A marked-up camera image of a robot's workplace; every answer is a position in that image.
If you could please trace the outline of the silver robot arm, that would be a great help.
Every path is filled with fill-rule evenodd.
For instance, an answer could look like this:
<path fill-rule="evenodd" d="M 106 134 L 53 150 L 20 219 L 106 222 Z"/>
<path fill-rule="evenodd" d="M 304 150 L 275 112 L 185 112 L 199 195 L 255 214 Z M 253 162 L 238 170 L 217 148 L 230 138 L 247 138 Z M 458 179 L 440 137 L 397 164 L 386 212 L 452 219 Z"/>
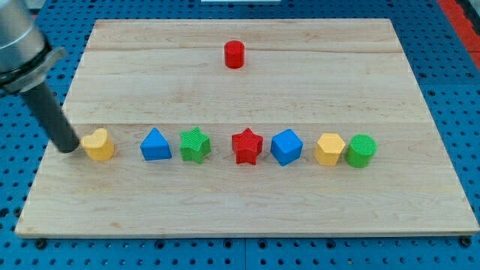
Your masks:
<path fill-rule="evenodd" d="M 1 0 L 1 90 L 21 96 L 57 150 L 69 153 L 80 140 L 46 82 L 65 56 L 64 48 L 50 44 L 23 1 Z"/>

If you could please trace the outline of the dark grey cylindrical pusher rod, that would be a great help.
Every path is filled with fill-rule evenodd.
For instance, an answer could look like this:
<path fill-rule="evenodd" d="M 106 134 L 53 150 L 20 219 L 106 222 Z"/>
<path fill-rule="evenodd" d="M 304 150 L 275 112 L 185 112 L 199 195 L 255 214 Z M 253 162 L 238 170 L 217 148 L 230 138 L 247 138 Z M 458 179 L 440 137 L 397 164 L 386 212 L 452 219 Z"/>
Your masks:
<path fill-rule="evenodd" d="M 77 149 L 80 140 L 45 82 L 20 96 L 58 151 L 70 153 Z"/>

